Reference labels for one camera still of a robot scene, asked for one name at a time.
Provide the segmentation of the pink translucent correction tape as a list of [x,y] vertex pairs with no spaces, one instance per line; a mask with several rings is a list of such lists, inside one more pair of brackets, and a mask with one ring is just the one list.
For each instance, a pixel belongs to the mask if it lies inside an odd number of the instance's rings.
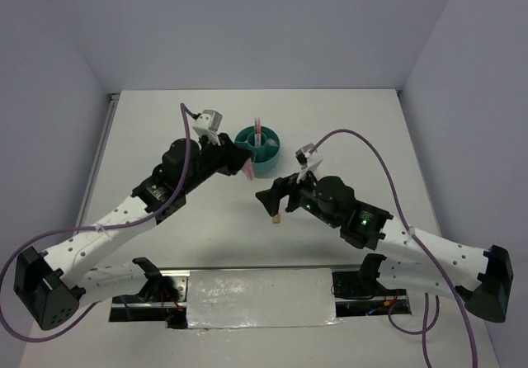
[[253,170],[252,162],[251,162],[250,159],[248,159],[244,163],[242,171],[246,175],[248,180],[252,181],[254,179],[254,177],[255,177],[254,176],[254,170]]

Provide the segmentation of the red pen clear barrel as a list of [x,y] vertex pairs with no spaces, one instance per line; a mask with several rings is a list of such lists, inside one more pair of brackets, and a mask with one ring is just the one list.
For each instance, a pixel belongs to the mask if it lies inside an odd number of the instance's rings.
[[262,146],[262,123],[259,117],[255,119],[255,146]]

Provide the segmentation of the pink and grey stapler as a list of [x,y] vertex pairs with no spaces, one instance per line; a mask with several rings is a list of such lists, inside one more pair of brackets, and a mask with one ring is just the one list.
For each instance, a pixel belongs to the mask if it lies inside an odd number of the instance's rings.
[[317,179],[322,178],[324,176],[324,174],[321,172],[321,170],[319,168],[315,169],[313,171],[313,174],[314,174],[314,176],[316,176]]

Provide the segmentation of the clear tape roll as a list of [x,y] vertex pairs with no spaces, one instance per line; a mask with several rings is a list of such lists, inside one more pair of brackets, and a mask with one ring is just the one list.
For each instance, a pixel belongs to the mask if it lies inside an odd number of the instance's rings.
[[278,146],[278,142],[275,140],[275,139],[272,139],[272,138],[268,138],[266,140],[266,142],[270,145],[270,146]]

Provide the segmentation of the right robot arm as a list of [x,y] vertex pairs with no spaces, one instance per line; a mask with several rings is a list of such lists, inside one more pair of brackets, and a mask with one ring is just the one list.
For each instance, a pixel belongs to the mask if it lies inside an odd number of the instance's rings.
[[407,289],[460,298],[478,318],[506,320],[513,270],[505,248],[470,247],[407,227],[387,210],[357,200],[354,190],[337,176],[279,177],[255,197],[270,216],[278,214],[286,198],[287,212],[306,210],[338,229],[352,247],[368,250],[358,275],[359,286],[368,295]]

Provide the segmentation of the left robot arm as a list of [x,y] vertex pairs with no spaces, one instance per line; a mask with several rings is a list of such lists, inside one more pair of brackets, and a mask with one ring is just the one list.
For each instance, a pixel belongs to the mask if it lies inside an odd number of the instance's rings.
[[225,133],[218,144],[206,137],[174,141],[152,174],[111,213],[44,252],[33,247],[20,252],[16,295],[45,331],[66,323],[82,305],[117,295],[177,301],[178,286],[145,257],[122,267],[99,268],[97,263],[176,213],[187,194],[214,174],[237,174],[251,156]]

